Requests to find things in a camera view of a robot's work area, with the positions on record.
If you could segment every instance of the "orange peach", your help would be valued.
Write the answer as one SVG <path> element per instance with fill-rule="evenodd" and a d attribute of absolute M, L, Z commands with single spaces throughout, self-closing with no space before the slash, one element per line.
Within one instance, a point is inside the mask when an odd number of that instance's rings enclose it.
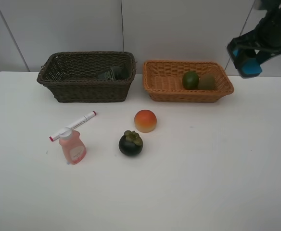
<path fill-rule="evenodd" d="M 156 117 L 152 111 L 141 110 L 134 117 L 135 127 L 140 132 L 151 132 L 156 126 Z"/>

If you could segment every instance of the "pink bottle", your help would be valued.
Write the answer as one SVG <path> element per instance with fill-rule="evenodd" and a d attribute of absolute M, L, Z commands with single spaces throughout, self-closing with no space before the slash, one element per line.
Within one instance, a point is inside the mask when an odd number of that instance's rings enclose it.
<path fill-rule="evenodd" d="M 70 128 L 64 128 L 59 131 L 59 144 L 63 148 L 64 156 L 72 165 L 80 162 L 86 155 L 86 148 L 79 139 L 79 132 Z"/>

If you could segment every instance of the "object inside basket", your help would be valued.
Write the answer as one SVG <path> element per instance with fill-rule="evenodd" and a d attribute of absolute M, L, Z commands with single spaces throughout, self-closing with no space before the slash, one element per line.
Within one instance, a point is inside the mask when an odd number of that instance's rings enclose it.
<path fill-rule="evenodd" d="M 98 74 L 97 79 L 101 80 L 121 80 L 129 77 L 128 70 L 119 66 L 112 66 Z"/>

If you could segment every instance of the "white marker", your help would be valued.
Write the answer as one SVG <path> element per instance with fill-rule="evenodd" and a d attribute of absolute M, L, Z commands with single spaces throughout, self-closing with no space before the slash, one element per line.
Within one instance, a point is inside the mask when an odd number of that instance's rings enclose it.
<path fill-rule="evenodd" d="M 88 120 L 93 118 L 97 113 L 95 111 L 92 111 L 88 113 L 87 115 L 82 116 L 80 119 L 76 120 L 72 124 L 69 124 L 68 126 L 65 126 L 67 128 L 71 128 L 72 130 L 77 128 L 78 126 L 86 123 Z M 50 136 L 51 141 L 55 141 L 59 138 L 59 132 L 56 132 L 54 135 Z"/>

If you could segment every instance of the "toy fruit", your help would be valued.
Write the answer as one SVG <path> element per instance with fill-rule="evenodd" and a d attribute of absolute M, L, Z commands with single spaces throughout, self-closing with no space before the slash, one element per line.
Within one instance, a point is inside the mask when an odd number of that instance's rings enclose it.
<path fill-rule="evenodd" d="M 156 126 L 156 117 L 152 111 L 141 110 L 134 117 L 135 127 L 140 132 L 151 132 Z"/>
<path fill-rule="evenodd" d="M 216 88 L 216 81 L 212 74 L 205 74 L 199 79 L 199 90 L 214 90 Z"/>
<path fill-rule="evenodd" d="M 143 147 L 140 135 L 135 131 L 125 131 L 119 141 L 119 150 L 127 156 L 136 156 L 141 153 Z"/>
<path fill-rule="evenodd" d="M 199 77 L 194 71 L 189 71 L 182 78 L 182 85 L 186 90 L 197 89 Z"/>

